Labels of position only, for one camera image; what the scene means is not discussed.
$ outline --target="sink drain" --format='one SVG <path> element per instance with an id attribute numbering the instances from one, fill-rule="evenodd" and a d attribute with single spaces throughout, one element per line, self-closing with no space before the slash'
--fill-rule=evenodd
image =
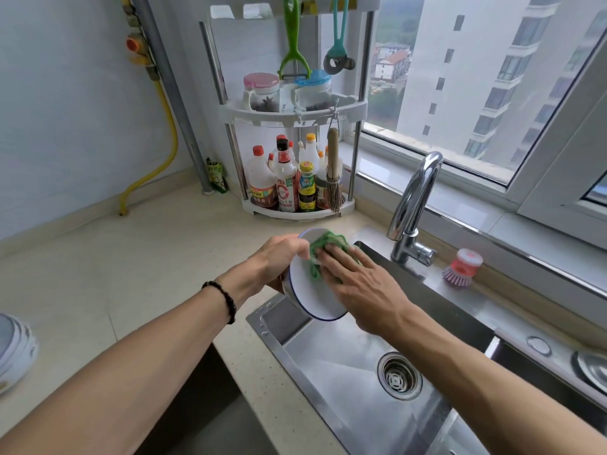
<path id="1" fill-rule="evenodd" d="M 382 356 L 377 363 L 377 377 L 384 390 L 397 399 L 411 400 L 421 392 L 421 374 L 400 353 Z"/>

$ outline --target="storage rack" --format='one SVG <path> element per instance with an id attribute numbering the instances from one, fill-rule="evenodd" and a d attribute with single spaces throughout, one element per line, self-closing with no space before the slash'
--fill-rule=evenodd
<path id="1" fill-rule="evenodd" d="M 302 10 L 302 15 L 319 15 L 332 13 L 333 0 L 300 0 L 301 5 L 307 3 L 308 9 Z M 330 210 L 317 210 L 314 212 L 282 212 L 279 210 L 266 209 L 254 205 L 249 198 L 247 191 L 247 181 L 245 179 L 244 166 L 240 156 L 240 149 L 236 139 L 234 129 L 235 122 L 244 122 L 262 127 L 284 127 L 284 128 L 302 128 L 314 127 L 329 123 L 331 117 L 339 114 L 339 122 L 347 120 L 355 122 L 354 149 L 352 153 L 352 163 L 350 169 L 350 183 L 348 186 L 347 199 L 340 210 L 340 214 L 351 214 L 354 211 L 354 180 L 356 179 L 356 169 L 358 165 L 358 146 L 360 143 L 360 132 L 362 131 L 363 120 L 367 117 L 367 78 L 371 59 L 371 41 L 373 36 L 373 22 L 375 12 L 379 10 L 381 0 L 350 0 L 348 12 L 357 11 L 367 13 L 365 22 L 365 33 L 363 41 L 362 60 L 357 63 L 356 68 L 360 70 L 360 85 L 358 97 L 342 96 L 334 94 L 339 103 L 336 107 L 329 110 L 316 110 L 314 112 L 292 112 L 292 113 L 265 113 L 244 110 L 240 100 L 228 100 L 224 78 L 222 75 L 219 57 L 211 28 L 211 19 L 271 19 L 282 17 L 283 0 L 190 0 L 192 13 L 200 24 L 206 54 L 213 75 L 213 82 L 219 101 L 219 115 L 225 124 L 228 134 L 228 141 L 232 151 L 236 172 L 240 183 L 242 193 L 243 209 L 250 214 L 258 213 L 274 218 L 286 220 L 314 220 L 321 217 L 333 215 Z M 251 17 L 251 7 L 257 7 Z"/>

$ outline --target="chrome faucet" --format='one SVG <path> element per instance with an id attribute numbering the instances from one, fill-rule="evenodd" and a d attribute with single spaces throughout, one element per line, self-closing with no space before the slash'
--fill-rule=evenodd
<path id="1" fill-rule="evenodd" d="M 409 257 L 413 257 L 423 265 L 432 265 L 436 251 L 417 242 L 417 225 L 442 165 L 443 155 L 440 152 L 429 153 L 402 194 L 386 234 L 396 241 L 391 254 L 396 263 L 404 264 Z"/>

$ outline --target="black beaded bracelet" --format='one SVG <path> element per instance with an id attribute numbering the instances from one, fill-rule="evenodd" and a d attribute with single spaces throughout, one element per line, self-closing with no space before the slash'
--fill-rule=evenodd
<path id="1" fill-rule="evenodd" d="M 219 282 L 207 281 L 202 284 L 203 289 L 207 286 L 213 286 L 224 295 L 224 298 L 226 299 L 226 305 L 228 306 L 228 312 L 230 314 L 230 321 L 228 321 L 228 324 L 234 324 L 234 321 L 236 321 L 236 304 L 234 303 L 234 299 L 230 297 L 230 294 L 224 290 L 224 288 L 221 284 L 219 284 Z"/>

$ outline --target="beige countertop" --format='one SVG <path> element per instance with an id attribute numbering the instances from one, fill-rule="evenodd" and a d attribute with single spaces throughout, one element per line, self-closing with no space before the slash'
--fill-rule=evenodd
<path id="1" fill-rule="evenodd" d="M 30 323 L 41 344 L 32 370 L 0 396 L 0 435 L 80 367 L 247 258 L 269 237 L 325 226 L 353 236 L 372 225 L 355 212 L 290 222 L 251 216 L 233 195 L 204 197 L 192 185 L 0 260 L 0 311 Z M 275 292 L 249 299 L 216 349 L 282 454 L 345 451 L 246 316 Z"/>

